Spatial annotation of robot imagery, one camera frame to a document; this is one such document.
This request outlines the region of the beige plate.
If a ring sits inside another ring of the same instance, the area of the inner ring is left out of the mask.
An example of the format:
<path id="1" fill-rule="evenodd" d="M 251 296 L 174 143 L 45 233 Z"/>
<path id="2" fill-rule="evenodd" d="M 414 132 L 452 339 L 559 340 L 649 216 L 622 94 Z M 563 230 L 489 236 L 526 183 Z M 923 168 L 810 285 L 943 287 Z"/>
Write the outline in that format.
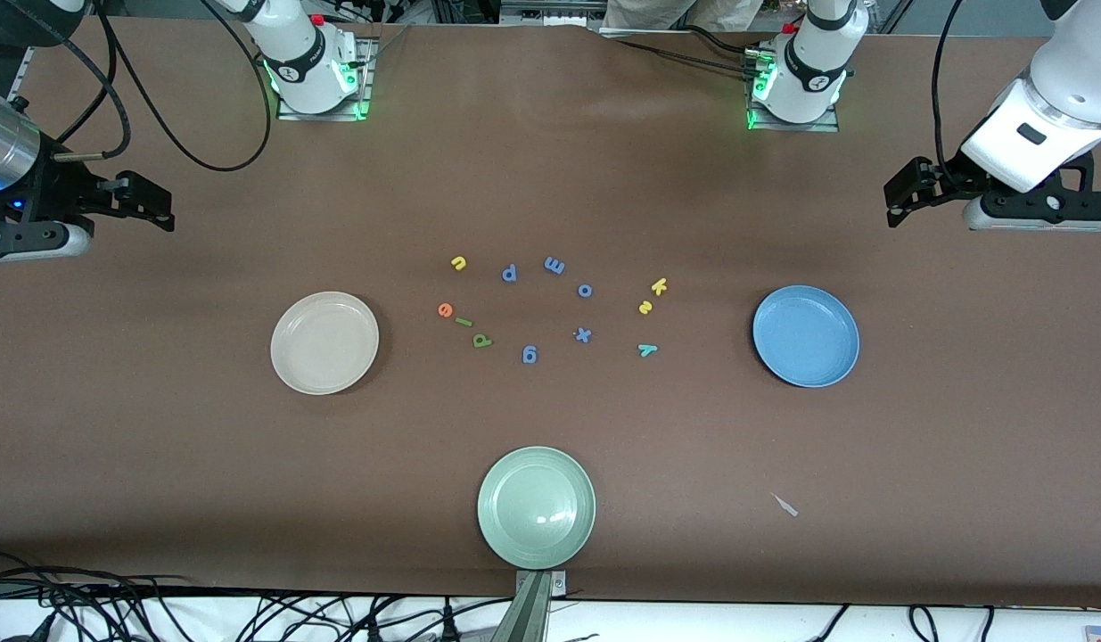
<path id="1" fill-rule="evenodd" d="M 377 360 L 381 339 L 366 301 L 345 292 L 317 292 L 277 318 L 270 362 L 286 387 L 323 398 L 361 381 Z"/>

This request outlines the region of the blue plate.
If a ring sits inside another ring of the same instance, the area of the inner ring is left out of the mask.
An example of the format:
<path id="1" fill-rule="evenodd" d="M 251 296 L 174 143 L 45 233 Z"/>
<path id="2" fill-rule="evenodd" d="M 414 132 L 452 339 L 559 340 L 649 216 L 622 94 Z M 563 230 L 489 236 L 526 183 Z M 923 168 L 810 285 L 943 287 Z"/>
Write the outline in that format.
<path id="1" fill-rule="evenodd" d="M 794 284 L 763 298 L 752 319 L 755 353 L 771 374 L 803 389 L 843 381 L 859 362 L 859 325 L 824 289 Z"/>

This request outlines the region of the brown table cover mat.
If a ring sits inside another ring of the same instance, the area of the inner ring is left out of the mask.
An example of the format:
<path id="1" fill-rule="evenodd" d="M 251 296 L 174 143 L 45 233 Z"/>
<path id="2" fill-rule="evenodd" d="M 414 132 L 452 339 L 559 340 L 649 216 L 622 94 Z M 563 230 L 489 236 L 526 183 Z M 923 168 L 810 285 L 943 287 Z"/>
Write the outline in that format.
<path id="1" fill-rule="evenodd" d="M 367 121 L 280 122 L 231 174 L 123 78 L 133 146 L 96 171 L 166 187 L 176 230 L 102 218 L 86 255 L 0 266 L 0 551 L 513 594 L 476 496 L 546 444 L 596 487 L 566 566 L 589 600 L 1101 608 L 1101 233 L 971 232 L 956 203 L 889 228 L 883 184 L 933 150 L 934 47 L 866 39 L 824 135 L 746 130 L 742 81 L 585 29 L 412 28 Z M 859 325 L 831 387 L 755 353 L 794 284 Z M 382 337 L 323 398 L 269 353 L 317 292 Z"/>

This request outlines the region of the person in beige trousers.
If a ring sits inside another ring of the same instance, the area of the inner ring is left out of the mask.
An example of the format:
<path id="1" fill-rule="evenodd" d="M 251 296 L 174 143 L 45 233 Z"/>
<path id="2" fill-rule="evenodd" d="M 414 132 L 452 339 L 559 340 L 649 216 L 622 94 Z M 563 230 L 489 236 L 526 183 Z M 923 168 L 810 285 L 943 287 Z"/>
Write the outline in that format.
<path id="1" fill-rule="evenodd" d="M 710 32 L 745 32 L 765 0 L 607 0 L 603 26 L 668 31 L 682 17 Z"/>

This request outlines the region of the green plate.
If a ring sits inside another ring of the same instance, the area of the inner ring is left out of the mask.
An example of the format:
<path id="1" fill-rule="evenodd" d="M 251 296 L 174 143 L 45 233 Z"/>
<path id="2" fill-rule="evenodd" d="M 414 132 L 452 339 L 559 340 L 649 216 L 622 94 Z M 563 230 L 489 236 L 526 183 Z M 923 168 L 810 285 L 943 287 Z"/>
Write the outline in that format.
<path id="1" fill-rule="evenodd" d="M 501 561 L 528 572 L 558 569 L 595 529 L 595 485 L 566 451 L 528 446 L 490 467 L 476 509 L 481 535 Z"/>

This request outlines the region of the aluminium frame profile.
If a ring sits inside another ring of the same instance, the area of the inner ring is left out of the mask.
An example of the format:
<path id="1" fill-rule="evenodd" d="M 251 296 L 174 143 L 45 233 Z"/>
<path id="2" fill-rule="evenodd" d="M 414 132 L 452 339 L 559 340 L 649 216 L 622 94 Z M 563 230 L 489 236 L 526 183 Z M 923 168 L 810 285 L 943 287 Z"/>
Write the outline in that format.
<path id="1" fill-rule="evenodd" d="M 29 65 L 31 64 L 34 53 L 37 51 L 35 47 L 25 47 L 21 50 L 21 56 L 19 57 L 19 65 L 17 65 L 15 76 L 13 76 L 11 84 L 8 86 L 8 91 L 6 93 L 6 99 L 9 104 L 17 104 L 21 98 L 21 86 L 25 80 Z"/>

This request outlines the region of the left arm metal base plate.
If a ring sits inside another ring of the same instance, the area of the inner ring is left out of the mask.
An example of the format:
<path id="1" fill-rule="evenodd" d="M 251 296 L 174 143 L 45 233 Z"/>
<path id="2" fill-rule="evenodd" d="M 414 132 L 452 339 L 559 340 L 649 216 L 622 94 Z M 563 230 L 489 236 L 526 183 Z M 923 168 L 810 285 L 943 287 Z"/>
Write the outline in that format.
<path id="1" fill-rule="evenodd" d="M 839 133 L 838 113 L 833 105 L 827 106 L 822 117 L 810 123 L 792 123 L 770 112 L 759 98 L 768 93 L 771 81 L 776 77 L 774 54 L 768 48 L 746 47 L 744 52 L 746 90 L 746 129 L 795 131 L 795 133 Z"/>

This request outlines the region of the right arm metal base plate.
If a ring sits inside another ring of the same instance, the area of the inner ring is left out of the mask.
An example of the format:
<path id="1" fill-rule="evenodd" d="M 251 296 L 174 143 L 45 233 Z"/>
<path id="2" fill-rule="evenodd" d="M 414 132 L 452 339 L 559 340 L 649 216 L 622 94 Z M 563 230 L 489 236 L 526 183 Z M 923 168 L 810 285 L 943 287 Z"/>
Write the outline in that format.
<path id="1" fill-rule="evenodd" d="M 344 101 L 335 106 L 333 110 L 319 115 L 304 115 L 291 109 L 288 104 L 281 99 L 275 107 L 274 117 L 277 120 L 308 122 L 364 121 L 368 111 L 370 111 L 372 94 L 374 93 L 375 57 L 379 48 L 378 39 L 359 37 L 356 40 L 353 61 L 348 65 L 344 65 L 341 72 L 338 73 L 341 80 L 346 81 L 353 91 L 346 96 Z"/>

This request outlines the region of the small metal bracket plate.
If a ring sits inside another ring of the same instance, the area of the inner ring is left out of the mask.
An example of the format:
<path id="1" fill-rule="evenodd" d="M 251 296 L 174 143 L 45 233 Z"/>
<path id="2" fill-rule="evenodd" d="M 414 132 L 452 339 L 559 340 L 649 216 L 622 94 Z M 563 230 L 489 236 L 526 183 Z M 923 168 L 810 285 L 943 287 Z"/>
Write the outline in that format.
<path id="1" fill-rule="evenodd" d="M 519 590 L 521 590 L 522 584 L 524 584 L 524 581 L 532 580 L 532 578 L 537 576 L 537 574 L 545 574 L 547 577 L 550 578 L 550 598 L 553 598 L 553 600 L 555 600 L 556 598 L 566 597 L 567 595 L 566 572 L 562 570 L 534 572 L 534 570 L 519 569 L 516 573 L 516 585 L 514 585 L 516 594 L 519 592 Z"/>

